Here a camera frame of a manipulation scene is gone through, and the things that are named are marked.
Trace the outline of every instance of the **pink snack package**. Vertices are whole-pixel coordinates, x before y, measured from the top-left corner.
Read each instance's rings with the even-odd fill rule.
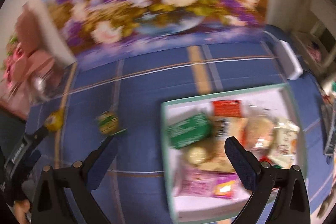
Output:
[[[219,173],[199,170],[184,165],[182,190],[178,196],[203,196],[207,198],[234,198],[239,181],[236,173]]]

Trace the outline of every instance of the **box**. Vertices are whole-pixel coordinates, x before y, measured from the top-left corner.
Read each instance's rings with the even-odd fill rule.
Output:
[[[298,125],[301,130],[298,134],[295,164],[301,168],[304,179],[307,176],[305,137],[299,120],[294,97],[288,84],[260,86],[256,88],[233,90],[209,95],[201,95],[162,104],[161,145],[167,201],[170,216],[174,223],[204,224],[233,218],[241,211],[250,197],[248,192],[240,187],[235,200],[220,198],[204,198],[195,196],[174,197],[174,181],[179,180],[179,157],[181,152],[170,147],[167,126],[179,122],[199,112],[211,115],[211,102],[216,100],[242,100],[246,106],[254,104],[265,109],[275,117],[285,117]],[[272,202],[277,193],[273,193],[268,202]]]

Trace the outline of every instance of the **blue gripper pad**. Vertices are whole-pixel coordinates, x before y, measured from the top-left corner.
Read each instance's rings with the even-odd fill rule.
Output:
[[[93,163],[91,168],[87,173],[87,184],[86,188],[89,191],[95,190],[100,185],[104,175],[106,174],[108,168],[110,167],[112,161],[118,153],[118,140],[117,138],[112,138],[111,136],[106,138],[102,145],[93,152],[100,152],[97,155],[96,161]]]
[[[227,138],[224,148],[245,189],[254,192],[261,173],[259,161],[251,152],[246,151],[235,137]]]

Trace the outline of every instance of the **red snack package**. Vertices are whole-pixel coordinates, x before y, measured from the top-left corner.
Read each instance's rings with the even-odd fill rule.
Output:
[[[214,116],[242,118],[241,103],[239,100],[213,101]]]

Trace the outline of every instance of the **wall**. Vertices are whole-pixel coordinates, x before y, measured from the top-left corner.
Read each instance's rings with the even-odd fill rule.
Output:
[[[6,57],[5,46],[14,30],[16,18],[21,13],[21,7],[29,1],[36,10],[42,23],[42,33],[49,50],[64,64],[71,64],[74,57],[63,43],[54,28],[44,3],[41,0],[6,0],[0,9],[0,60]],[[267,23],[275,25],[284,31],[290,31],[295,20],[296,11],[301,0],[269,0]]]

